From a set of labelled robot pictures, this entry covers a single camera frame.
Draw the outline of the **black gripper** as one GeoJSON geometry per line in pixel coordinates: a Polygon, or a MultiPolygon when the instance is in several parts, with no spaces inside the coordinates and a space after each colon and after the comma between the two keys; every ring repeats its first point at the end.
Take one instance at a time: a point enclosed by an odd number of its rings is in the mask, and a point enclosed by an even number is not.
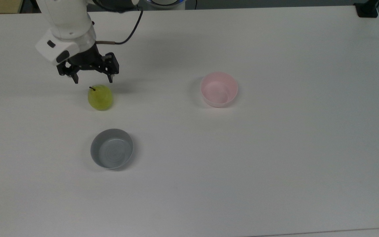
{"type": "Polygon", "coordinates": [[[57,65],[59,75],[72,78],[75,84],[79,83],[78,71],[80,69],[106,70],[109,83],[113,83],[113,77],[120,72],[120,66],[113,52],[105,54],[103,57],[99,53],[98,47],[94,44],[88,50],[78,53],[57,65]]]}

